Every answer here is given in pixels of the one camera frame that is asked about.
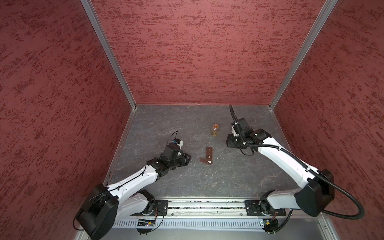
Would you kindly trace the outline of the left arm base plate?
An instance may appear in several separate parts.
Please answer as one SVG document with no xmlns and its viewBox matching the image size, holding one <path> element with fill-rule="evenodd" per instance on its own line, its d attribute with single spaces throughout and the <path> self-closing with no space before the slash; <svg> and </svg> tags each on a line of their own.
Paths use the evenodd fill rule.
<svg viewBox="0 0 384 240">
<path fill-rule="evenodd" d="M 159 211 L 162 213 L 160 215 L 166 216 L 168 212 L 168 206 L 168 200 L 152 200 L 149 202 L 146 214 L 149 216 L 154 216 Z"/>
</svg>

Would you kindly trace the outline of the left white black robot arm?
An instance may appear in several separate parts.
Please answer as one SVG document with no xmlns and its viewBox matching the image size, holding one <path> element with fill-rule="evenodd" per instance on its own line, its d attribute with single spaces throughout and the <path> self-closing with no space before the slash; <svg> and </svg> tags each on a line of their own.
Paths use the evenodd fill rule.
<svg viewBox="0 0 384 240">
<path fill-rule="evenodd" d="M 192 157 L 182 151 L 183 141 L 174 139 L 158 158 L 153 158 L 131 176 L 108 186 L 98 184 L 89 193 L 74 221 L 92 240 L 104 237 L 115 222 L 135 214 L 156 217 L 161 209 L 145 187 L 164 177 L 169 171 L 185 167 Z"/>
</svg>

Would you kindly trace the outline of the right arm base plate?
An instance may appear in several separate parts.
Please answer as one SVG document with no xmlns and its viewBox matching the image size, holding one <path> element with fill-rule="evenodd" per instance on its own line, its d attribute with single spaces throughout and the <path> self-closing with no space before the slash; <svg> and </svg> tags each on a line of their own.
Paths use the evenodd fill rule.
<svg viewBox="0 0 384 240">
<path fill-rule="evenodd" d="M 245 201 L 245 209 L 247 216 L 254 217 L 274 217 L 274 216 L 286 216 L 287 213 L 284 209 L 273 209 L 267 201 Z"/>
</svg>

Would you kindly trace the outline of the brown pill organizer strip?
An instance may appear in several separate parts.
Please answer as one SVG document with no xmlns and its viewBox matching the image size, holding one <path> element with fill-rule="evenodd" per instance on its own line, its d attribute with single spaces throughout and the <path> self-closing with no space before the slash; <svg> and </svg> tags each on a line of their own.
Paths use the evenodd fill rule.
<svg viewBox="0 0 384 240">
<path fill-rule="evenodd" d="M 206 147 L 206 156 L 204 158 L 200 158 L 200 162 L 205 163 L 207 165 L 213 164 L 213 148 Z"/>
</svg>

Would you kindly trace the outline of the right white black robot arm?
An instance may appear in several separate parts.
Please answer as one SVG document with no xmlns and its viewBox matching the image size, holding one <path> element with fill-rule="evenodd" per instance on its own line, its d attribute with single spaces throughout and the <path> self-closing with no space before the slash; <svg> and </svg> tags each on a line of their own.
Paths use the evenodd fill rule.
<svg viewBox="0 0 384 240">
<path fill-rule="evenodd" d="M 248 122 L 241 118 L 232 123 L 232 132 L 226 145 L 241 151 L 250 148 L 258 152 L 281 168 L 297 184 L 292 190 L 266 192 L 259 202 L 259 211 L 270 216 L 279 209 L 302 210 L 316 217 L 335 198 L 335 188 L 325 181 L 332 182 L 334 177 L 327 170 L 317 168 L 296 160 L 291 152 L 280 145 L 263 129 L 253 130 Z"/>
</svg>

